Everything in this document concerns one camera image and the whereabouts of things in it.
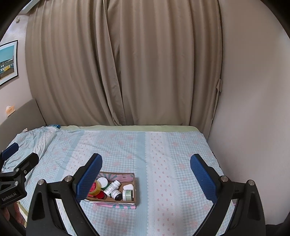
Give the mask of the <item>pale green white jar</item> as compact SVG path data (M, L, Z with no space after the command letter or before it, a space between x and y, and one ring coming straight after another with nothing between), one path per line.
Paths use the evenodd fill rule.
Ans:
M131 189L124 189L122 191L122 199L125 202L131 202L131 201L133 201L134 200L133 190L131 190Z

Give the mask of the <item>white black cream jar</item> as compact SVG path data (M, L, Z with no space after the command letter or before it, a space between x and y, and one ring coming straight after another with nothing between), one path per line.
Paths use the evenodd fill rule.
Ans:
M111 193L111 197L115 200L115 201L121 201L123 199L123 195L119 190L114 190Z

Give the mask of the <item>grey headboard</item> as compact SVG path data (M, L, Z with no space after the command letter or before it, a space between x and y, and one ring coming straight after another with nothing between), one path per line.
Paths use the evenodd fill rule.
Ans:
M25 128L28 130L46 126L35 99L26 102L1 124L1 151Z

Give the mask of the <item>green jar white lid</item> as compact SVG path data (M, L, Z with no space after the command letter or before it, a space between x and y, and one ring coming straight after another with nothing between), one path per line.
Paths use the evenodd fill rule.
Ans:
M109 182L105 177L100 177L97 181L100 183L102 190L105 190L109 186Z

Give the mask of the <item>framed wall picture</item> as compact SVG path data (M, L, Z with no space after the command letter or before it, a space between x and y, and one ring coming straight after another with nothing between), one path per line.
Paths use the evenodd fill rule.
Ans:
M1 86L18 76L17 49L18 40L1 45Z

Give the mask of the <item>red silver cream jar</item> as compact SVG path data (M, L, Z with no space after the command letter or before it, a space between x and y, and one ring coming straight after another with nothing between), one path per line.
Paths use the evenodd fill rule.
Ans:
M100 200L103 200L106 197L107 197L107 195L103 191L100 191L97 195L94 195L94 198L100 199Z

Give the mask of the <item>small white box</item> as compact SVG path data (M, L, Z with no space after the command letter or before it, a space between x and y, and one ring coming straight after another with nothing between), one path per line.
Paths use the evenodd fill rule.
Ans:
M124 185L123 186L123 190L131 190L131 191L133 191L134 190L134 186L133 186L133 184Z

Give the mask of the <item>cardboard box pink lining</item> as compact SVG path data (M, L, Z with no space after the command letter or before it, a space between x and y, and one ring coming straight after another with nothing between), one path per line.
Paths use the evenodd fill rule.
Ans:
M136 209L135 174L100 172L86 200L100 206Z

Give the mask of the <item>white pill bottle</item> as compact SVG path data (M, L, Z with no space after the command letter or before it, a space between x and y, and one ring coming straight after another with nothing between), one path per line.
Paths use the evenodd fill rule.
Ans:
M121 183L118 180L113 181L112 183L109 184L109 186L104 190L105 195L110 196L110 194L118 190L119 187L121 186Z

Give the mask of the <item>light blue pillow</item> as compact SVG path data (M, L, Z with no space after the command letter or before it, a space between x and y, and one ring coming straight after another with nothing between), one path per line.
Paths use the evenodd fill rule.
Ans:
M19 150L4 162L1 171L3 173L13 171L31 153L36 153L41 159L58 132L59 129L56 127L41 127L17 134L11 143L17 143Z

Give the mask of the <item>checked floral bed sheet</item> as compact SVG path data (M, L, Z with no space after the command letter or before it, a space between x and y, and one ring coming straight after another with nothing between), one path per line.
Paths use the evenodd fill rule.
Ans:
M193 235L212 207L190 168L199 154L222 174L203 134L60 128L38 165L28 174L28 210L37 181L57 182L73 175L98 153L102 171L134 173L136 209L99 206L81 201L81 207L100 235Z

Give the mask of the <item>yellow tape roll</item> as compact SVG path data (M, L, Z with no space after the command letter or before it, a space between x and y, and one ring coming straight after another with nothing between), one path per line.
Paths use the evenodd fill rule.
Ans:
M92 195L97 195L101 191L100 183L95 180L90 188L89 193Z

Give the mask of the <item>beige curtain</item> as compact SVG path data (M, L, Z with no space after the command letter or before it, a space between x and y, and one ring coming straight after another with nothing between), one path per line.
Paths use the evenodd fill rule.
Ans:
M190 125L208 137L222 57L218 1L40 1L26 29L47 124Z

